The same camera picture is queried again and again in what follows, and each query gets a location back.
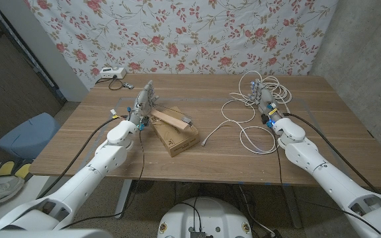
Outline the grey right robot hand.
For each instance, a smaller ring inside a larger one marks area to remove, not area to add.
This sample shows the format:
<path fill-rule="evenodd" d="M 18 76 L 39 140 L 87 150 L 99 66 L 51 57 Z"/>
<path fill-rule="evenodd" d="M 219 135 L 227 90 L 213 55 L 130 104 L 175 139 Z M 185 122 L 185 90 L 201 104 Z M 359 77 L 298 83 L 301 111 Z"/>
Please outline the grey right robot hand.
<path fill-rule="evenodd" d="M 249 100 L 257 105 L 261 113 L 262 123 L 272 128 L 276 121 L 283 118 L 283 115 L 278 110 L 276 99 L 260 80 L 256 79 L 252 81 L 250 86 L 251 93 L 248 94 Z"/>

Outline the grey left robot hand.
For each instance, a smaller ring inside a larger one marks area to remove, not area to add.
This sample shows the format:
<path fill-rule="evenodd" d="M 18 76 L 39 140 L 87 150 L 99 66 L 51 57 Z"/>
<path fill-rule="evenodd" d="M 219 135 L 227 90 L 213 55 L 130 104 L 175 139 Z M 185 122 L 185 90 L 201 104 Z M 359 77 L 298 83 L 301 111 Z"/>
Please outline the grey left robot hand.
<path fill-rule="evenodd" d="M 151 80 L 136 97 L 128 120 L 138 125 L 144 117 L 149 115 L 158 98 L 154 93 L 153 81 Z"/>

